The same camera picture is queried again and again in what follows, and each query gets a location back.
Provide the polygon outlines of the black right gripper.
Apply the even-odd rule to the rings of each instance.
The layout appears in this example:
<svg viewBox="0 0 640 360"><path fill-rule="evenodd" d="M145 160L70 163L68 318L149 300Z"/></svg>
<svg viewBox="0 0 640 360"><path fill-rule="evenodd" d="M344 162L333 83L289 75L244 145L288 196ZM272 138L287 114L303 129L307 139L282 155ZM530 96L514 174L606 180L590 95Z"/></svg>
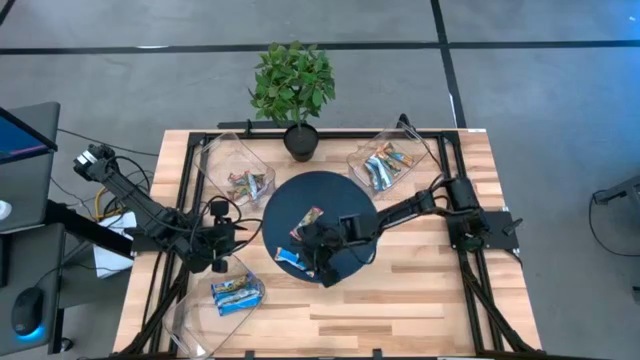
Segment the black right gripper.
<svg viewBox="0 0 640 360"><path fill-rule="evenodd" d="M361 256L356 251L360 235L360 215L344 216L335 223L314 222L301 228L301 240L306 242L302 245L305 264L319 273L325 288L362 268Z"/></svg>

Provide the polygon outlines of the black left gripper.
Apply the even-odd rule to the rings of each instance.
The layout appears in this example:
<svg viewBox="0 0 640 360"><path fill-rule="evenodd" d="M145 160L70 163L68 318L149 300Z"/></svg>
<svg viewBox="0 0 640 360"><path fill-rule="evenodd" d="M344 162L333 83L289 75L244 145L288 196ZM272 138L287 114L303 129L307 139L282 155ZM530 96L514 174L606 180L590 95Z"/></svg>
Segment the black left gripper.
<svg viewBox="0 0 640 360"><path fill-rule="evenodd" d="M230 205L229 199L209 199L197 221L197 259L210 264L215 273L227 273L229 265L225 257L246 244L246 241L235 241L235 230L248 231L248 228L228 217Z"/></svg>

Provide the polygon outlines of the green blue granola bar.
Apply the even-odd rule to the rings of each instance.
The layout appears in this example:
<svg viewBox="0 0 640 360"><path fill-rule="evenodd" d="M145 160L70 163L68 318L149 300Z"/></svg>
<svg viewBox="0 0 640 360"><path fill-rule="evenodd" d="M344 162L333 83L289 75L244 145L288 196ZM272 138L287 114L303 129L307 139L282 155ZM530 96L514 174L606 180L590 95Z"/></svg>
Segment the green blue granola bar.
<svg viewBox="0 0 640 360"><path fill-rule="evenodd" d="M243 275L232 280L212 285L213 294L232 293L245 288L250 283L249 276Z"/></svg>

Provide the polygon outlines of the orange green granola bar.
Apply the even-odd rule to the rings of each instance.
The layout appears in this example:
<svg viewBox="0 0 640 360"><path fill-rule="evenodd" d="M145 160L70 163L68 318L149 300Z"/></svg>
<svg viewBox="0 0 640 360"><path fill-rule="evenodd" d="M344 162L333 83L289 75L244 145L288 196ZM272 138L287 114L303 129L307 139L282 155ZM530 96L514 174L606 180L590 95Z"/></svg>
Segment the orange green granola bar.
<svg viewBox="0 0 640 360"><path fill-rule="evenodd" d="M391 142L386 142L379 146L376 151L376 155L386 161L395 161L403 164L406 167L411 167L414 164L414 160L408 154L397 151Z"/></svg>

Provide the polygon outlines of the brown orange granola bar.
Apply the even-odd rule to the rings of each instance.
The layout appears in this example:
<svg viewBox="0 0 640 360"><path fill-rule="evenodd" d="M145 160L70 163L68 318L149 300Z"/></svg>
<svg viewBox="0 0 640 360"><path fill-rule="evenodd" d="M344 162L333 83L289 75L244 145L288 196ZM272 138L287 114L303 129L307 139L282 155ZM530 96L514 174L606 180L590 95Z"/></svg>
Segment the brown orange granola bar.
<svg viewBox="0 0 640 360"><path fill-rule="evenodd" d="M309 211L304 215L304 217L299 221L299 223L289 232L290 236L297 241L301 241L301 229L314 223L319 217L323 215L323 213L324 211L321 208L316 206L311 207Z"/></svg>

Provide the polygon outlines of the round dark blue plate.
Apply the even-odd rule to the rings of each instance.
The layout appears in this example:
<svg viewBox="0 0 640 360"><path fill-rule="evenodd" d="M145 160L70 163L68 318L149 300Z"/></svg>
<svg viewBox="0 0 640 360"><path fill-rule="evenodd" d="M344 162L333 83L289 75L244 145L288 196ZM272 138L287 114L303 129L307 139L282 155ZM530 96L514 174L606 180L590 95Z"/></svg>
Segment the round dark blue plate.
<svg viewBox="0 0 640 360"><path fill-rule="evenodd" d="M351 179L328 171L299 174L284 182L271 196L263 213L262 235L270 257L279 248L300 255L290 231L312 208L323 211L322 224L333 225L342 216L374 214L370 197Z"/></svg>

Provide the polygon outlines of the clear plastic bin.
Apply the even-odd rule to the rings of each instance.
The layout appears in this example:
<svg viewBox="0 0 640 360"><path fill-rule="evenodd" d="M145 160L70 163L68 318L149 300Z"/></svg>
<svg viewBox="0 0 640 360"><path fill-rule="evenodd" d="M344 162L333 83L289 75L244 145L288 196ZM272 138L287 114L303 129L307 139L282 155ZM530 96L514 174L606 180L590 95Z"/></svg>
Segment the clear plastic bin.
<svg viewBox="0 0 640 360"><path fill-rule="evenodd" d="M395 161L386 161L378 157L375 153L376 149L386 142L391 142L397 151L408 154L414 160L411 167ZM394 127L388 127L377 133L372 139L357 146L357 149L350 153L347 158L348 175L360 186L370 197L379 197L399 187L399 183L411 173L417 165L428 156L429 145L421 135L417 133L411 126L397 122ZM373 156L377 156L384 160L393 173L393 185L386 189L376 192L371 186L369 173L364 166L366 160L372 161Z"/></svg>
<svg viewBox="0 0 640 360"><path fill-rule="evenodd" d="M227 273L207 270L188 278L186 294L172 305L163 319L163 327L178 347L178 352L194 360L214 355L229 340L266 297L264 283L235 256L227 259ZM220 316L212 285L248 275L248 285L258 285L262 302L255 308Z"/></svg>
<svg viewBox="0 0 640 360"><path fill-rule="evenodd" d="M232 200L228 192L232 186L228 181L230 173L245 171L264 174L266 190L257 201L232 200L241 209L262 207L275 190L275 170L264 163L240 138L231 132L225 132L209 140L197 153L199 156L198 175L202 177L204 199L224 196Z"/></svg>

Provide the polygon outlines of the black desk support bar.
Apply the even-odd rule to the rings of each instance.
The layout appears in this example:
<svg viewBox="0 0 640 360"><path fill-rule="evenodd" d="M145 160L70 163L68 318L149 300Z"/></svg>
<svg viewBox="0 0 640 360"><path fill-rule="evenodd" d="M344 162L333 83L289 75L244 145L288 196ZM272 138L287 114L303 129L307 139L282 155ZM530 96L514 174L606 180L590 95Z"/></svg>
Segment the black desk support bar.
<svg viewBox="0 0 640 360"><path fill-rule="evenodd" d="M81 238L93 243L112 253L132 259L132 241L108 227L79 215L66 206L48 200L45 209L43 223L45 225L60 223L76 238Z"/></svg>

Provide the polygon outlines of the green plant in black pot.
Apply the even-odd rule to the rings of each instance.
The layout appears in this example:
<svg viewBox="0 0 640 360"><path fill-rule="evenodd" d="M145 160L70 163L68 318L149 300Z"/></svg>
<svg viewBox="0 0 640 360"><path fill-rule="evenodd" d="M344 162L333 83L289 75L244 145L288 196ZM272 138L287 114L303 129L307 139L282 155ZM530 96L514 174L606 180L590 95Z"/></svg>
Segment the green plant in black pot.
<svg viewBox="0 0 640 360"><path fill-rule="evenodd" d="M286 150L297 162L313 157L320 136L309 124L322 108L336 99L333 66L324 50L298 41L272 43L259 55L250 105L258 120L268 119L283 128Z"/></svg>

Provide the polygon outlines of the grey side desk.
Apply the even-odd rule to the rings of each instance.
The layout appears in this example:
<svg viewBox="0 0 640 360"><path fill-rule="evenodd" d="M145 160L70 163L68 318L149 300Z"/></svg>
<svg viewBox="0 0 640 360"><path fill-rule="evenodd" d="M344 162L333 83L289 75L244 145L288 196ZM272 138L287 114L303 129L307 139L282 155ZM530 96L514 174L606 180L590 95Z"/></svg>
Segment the grey side desk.
<svg viewBox="0 0 640 360"><path fill-rule="evenodd" d="M0 162L0 201L12 207L0 220L0 357L52 347L60 331L56 320L65 233L62 224L47 218L52 165L52 153ZM36 309L41 319L20 335L12 324L12 309L19 294L30 288L41 292Z"/></svg>

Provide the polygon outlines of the black computer mouse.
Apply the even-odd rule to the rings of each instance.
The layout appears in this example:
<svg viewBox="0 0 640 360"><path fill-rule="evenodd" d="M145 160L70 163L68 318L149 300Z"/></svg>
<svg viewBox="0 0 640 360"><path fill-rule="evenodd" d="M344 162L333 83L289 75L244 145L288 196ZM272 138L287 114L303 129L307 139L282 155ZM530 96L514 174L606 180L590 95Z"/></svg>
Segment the black computer mouse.
<svg viewBox="0 0 640 360"><path fill-rule="evenodd" d="M28 336L40 326L43 316L44 292L29 287L18 294L11 309L11 327L18 336Z"/></svg>

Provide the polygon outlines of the laptop with blue screen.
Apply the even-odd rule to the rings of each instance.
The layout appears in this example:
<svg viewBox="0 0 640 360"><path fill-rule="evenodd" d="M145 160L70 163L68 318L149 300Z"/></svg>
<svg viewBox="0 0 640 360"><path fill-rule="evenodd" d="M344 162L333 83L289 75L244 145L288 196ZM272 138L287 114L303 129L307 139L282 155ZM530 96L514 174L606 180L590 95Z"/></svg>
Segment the laptop with blue screen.
<svg viewBox="0 0 640 360"><path fill-rule="evenodd" d="M0 107L0 164L47 155L57 150L54 141Z"/></svg>

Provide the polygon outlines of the black stand leg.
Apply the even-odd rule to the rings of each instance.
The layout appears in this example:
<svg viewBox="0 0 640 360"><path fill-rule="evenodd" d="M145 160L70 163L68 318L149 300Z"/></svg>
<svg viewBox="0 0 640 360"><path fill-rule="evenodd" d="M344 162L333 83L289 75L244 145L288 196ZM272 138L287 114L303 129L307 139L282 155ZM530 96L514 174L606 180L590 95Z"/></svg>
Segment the black stand leg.
<svg viewBox="0 0 640 360"><path fill-rule="evenodd" d="M624 180L610 188L598 190L592 195L592 201L597 205L607 205L610 201L620 198L627 198L640 218L640 175Z"/></svg>

